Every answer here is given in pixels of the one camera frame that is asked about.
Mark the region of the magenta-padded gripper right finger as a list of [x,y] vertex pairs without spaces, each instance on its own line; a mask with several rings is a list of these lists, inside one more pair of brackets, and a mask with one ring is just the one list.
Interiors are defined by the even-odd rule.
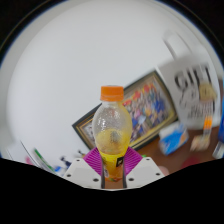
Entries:
[[137,151],[128,148],[124,156],[123,187],[140,188],[164,177],[151,157],[142,157]]

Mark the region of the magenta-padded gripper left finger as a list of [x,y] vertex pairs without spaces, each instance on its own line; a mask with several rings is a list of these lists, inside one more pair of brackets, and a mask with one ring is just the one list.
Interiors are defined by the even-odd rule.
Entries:
[[76,158],[63,178],[84,188],[103,189],[103,163],[98,149],[92,149],[83,158]]

